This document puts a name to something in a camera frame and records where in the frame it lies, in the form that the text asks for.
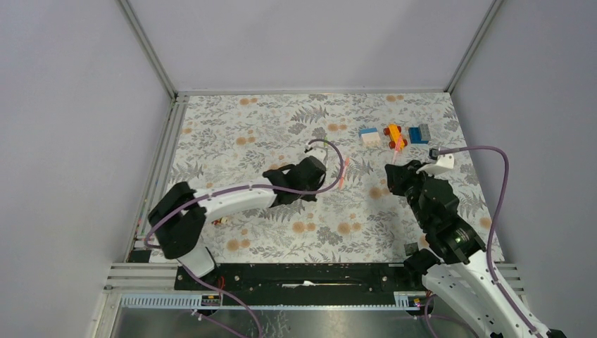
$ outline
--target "gray wall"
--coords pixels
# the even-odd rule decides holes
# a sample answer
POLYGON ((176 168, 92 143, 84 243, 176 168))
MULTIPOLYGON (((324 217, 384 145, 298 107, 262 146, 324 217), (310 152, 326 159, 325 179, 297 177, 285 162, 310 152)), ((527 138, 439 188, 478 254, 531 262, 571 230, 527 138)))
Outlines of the gray wall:
POLYGON ((131 0, 179 90, 442 89, 491 0, 131 0))
POLYGON ((0 336, 80 338, 169 99, 115 1, 0 8, 0 336))
MULTIPOLYGON (((533 311, 594 337, 597 2, 507 1, 453 100, 468 144, 503 148, 510 181, 498 232, 533 311)), ((503 165, 475 154, 495 206, 503 165)))

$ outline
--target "orange toy car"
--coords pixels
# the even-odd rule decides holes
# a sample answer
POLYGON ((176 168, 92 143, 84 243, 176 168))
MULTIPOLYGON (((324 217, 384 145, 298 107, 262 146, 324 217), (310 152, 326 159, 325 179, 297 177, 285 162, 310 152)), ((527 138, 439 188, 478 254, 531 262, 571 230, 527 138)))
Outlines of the orange toy car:
POLYGON ((395 125, 395 124, 391 124, 388 126, 388 128, 384 128, 384 135, 390 136, 391 141, 390 141, 390 143, 388 143, 388 145, 390 146, 391 149, 396 148, 396 143, 400 139, 402 140, 402 145, 398 148, 398 150, 404 149, 404 147, 408 144, 406 139, 404 137, 402 137, 402 135, 400 134, 401 131, 402 131, 402 128, 400 128, 398 125, 395 125))

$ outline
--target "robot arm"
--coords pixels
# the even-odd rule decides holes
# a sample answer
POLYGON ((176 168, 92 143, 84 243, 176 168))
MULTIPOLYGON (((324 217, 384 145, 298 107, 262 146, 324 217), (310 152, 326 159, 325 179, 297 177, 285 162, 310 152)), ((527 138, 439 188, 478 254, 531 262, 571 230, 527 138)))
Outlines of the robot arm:
POLYGON ((167 259, 177 259, 195 276, 203 277, 215 267, 212 256, 200 239, 205 224, 240 211, 272 208, 290 204, 297 199, 316 201, 313 194, 293 194, 263 186, 317 191, 325 179, 325 156, 326 152, 322 149, 310 149, 298 165, 268 170, 262 177, 250 182, 219 188, 217 191, 193 190, 187 182, 175 184, 149 213, 151 225, 156 225, 186 202, 205 195, 208 198, 186 207, 156 230, 164 256, 167 259))
MULTIPOLYGON (((440 156, 438 162, 446 160, 440 156)), ((427 169, 437 174, 437 165, 411 161, 406 165, 386 165, 388 189, 392 194, 406 198, 419 226, 425 233, 430 251, 423 249, 405 261, 405 266, 422 275, 423 285, 438 294, 454 308, 480 337, 564 337, 557 330, 549 330, 524 306, 499 271, 494 281, 489 273, 485 243, 458 215, 458 197, 446 180, 428 175, 427 169), (441 258, 470 285, 463 289, 447 269, 441 258), (522 315, 531 322, 530 332, 513 305, 522 309, 522 315)))

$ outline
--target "gray block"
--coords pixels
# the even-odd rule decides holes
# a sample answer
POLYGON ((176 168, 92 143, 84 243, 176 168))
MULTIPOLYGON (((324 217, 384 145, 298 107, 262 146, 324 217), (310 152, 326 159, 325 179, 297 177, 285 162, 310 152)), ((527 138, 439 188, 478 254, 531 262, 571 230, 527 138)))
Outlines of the gray block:
POLYGON ((431 133, 429 132, 427 123, 419 125, 419 130, 421 131, 421 141, 431 141, 431 133))

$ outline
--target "floral tablecloth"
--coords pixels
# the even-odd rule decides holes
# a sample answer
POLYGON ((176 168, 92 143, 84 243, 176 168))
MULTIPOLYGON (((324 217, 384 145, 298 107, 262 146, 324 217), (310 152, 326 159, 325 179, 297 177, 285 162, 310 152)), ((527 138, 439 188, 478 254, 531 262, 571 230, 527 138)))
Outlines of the floral tablecloth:
MULTIPOLYGON (((268 210, 231 215, 206 225, 202 237, 219 263, 401 262, 427 242, 404 198, 389 193, 384 165, 392 161, 383 128, 427 123, 430 146, 465 146, 448 94, 278 94, 192 96, 170 171, 168 188, 220 187, 260 177, 267 169, 298 163, 313 138, 334 142, 349 157, 344 186, 268 210), (376 127, 382 142, 365 147, 358 131, 376 127)), ((338 174, 327 147, 328 175, 338 174)), ((427 160, 429 146, 409 144, 396 164, 427 160)), ((460 198, 461 216, 486 241, 491 219, 468 154, 456 154, 449 180, 460 198)), ((499 244, 494 257, 502 261, 499 244)), ((152 263, 167 261, 159 250, 152 263)))

